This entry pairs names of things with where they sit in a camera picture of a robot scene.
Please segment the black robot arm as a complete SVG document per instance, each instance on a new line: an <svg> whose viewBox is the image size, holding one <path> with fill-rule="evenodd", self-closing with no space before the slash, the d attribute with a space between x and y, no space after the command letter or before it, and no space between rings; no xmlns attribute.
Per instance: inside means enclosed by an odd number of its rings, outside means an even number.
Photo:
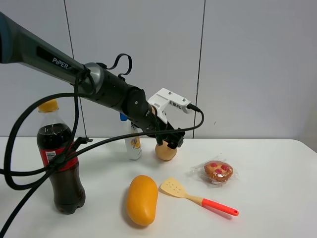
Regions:
<svg viewBox="0 0 317 238"><path fill-rule="evenodd" d="M126 83L102 63L77 62L4 14L0 15L0 62L20 63L69 84L74 84L78 73L85 70L89 75L79 84L80 94L123 113L143 132L164 131L163 135L150 135L158 143L165 141L171 149L183 143L185 133L173 131L169 122L158 117L143 89Z"/></svg>

